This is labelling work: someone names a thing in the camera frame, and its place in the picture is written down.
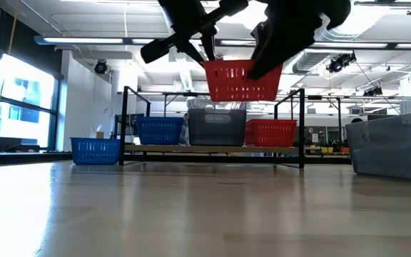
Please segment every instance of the gray floor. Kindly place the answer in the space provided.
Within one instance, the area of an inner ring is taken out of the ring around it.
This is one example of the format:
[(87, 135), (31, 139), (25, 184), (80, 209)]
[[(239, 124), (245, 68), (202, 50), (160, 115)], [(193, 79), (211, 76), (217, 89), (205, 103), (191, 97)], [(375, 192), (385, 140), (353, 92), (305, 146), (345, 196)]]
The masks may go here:
[(0, 167), (0, 256), (411, 256), (411, 181), (350, 166)]

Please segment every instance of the ceiling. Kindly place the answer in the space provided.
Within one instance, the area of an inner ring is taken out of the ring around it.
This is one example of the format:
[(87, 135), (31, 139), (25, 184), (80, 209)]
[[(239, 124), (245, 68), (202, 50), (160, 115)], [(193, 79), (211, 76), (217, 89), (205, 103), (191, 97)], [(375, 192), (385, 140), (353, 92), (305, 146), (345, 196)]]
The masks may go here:
[[(17, 1), (1, 0), (0, 7), (13, 14)], [(113, 0), (115, 2), (129, 1), (129, 4), (97, 4), (87, 2), (88, 0), (22, 1), (23, 4), (19, 6), (19, 19), (44, 36), (117, 36), (154, 39), (167, 37), (170, 34), (163, 12), (156, 1)], [(211, 11), (218, 2), (209, 1), (203, 4), (206, 11)], [(218, 39), (251, 39), (250, 30), (245, 26), (251, 27), (251, 24), (260, 21), (263, 18), (261, 17), (263, 9), (258, 3), (252, 3), (252, 8), (239, 14), (252, 18), (247, 18), (244, 22), (239, 21), (239, 17), (234, 17), (235, 19), (227, 19), (225, 22), (218, 23), (220, 31), (216, 37)], [(386, 9), (385, 13), (378, 17), (376, 23), (368, 25), (369, 28), (366, 28), (355, 40), (411, 41), (411, 16), (406, 14), (407, 10), (407, 8)], [(361, 14), (352, 25), (359, 26), (366, 18), (365, 13)], [(176, 62), (169, 62), (168, 56), (151, 64), (144, 64), (140, 57), (140, 48), (140, 46), (81, 46), (81, 52), (89, 52), (91, 56), (99, 52), (131, 52), (134, 62), (140, 67), (139, 84), (143, 90), (150, 90), (155, 85), (158, 85), (157, 88), (159, 85), (172, 86), (174, 80), (180, 80), (179, 69), (184, 69), (184, 67), (181, 68)], [(224, 56), (225, 59), (249, 59), (252, 51), (251, 48), (243, 47), (218, 47), (216, 49), (217, 54)], [(315, 94), (317, 92), (330, 93), (329, 89), (333, 89), (335, 92), (340, 91), (341, 94), (351, 94), (355, 92), (357, 87), (368, 84), (369, 80), (377, 81), (397, 70), (411, 71), (411, 51), (356, 51), (356, 56), (360, 67), (352, 65), (331, 79), (327, 79), (322, 75), (325, 65), (318, 64), (309, 72), (309, 76), (283, 75), (280, 80), (280, 89), (287, 91), (291, 87), (299, 85), (307, 88), (310, 92), (315, 92)], [(96, 60), (90, 59), (87, 62), (92, 64), (96, 63)], [(125, 62), (125, 60), (109, 60), (113, 69), (119, 69), (125, 65)], [(193, 81), (206, 79), (204, 71), (198, 64), (189, 63), (188, 70)], [(292, 73), (288, 62), (285, 64), (284, 73)], [(384, 81), (383, 86), (387, 89), (388, 94), (392, 94), (399, 86), (398, 77), (394, 77), (393, 80)]]

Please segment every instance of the blue plastic basket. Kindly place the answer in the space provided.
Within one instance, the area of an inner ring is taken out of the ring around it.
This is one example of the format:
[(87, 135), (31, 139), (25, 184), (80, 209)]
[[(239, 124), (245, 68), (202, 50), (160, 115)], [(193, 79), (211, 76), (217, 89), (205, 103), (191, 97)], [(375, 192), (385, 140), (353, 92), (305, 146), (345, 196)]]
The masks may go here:
[(120, 141), (103, 138), (71, 138), (72, 159), (77, 165), (111, 165), (120, 156)]
[(183, 118), (137, 117), (137, 130), (143, 145), (177, 145)]

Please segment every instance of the security camera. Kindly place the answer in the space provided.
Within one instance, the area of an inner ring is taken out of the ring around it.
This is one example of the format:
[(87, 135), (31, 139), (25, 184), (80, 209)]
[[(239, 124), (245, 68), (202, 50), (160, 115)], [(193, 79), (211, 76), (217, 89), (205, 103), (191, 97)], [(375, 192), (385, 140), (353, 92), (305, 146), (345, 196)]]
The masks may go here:
[(107, 60), (98, 60), (98, 63), (96, 64), (96, 66), (94, 67), (94, 71), (97, 74), (105, 74), (107, 72)]

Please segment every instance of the red basket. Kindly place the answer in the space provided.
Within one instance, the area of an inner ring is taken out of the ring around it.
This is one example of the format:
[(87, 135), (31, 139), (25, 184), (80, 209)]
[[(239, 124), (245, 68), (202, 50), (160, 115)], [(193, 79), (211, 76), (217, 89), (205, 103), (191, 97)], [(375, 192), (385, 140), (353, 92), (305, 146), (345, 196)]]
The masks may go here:
[(247, 146), (291, 147), (296, 133), (293, 120), (253, 119), (245, 126), (245, 144)]
[(261, 79), (247, 79), (252, 60), (204, 61), (208, 90), (212, 101), (274, 101), (282, 66)]

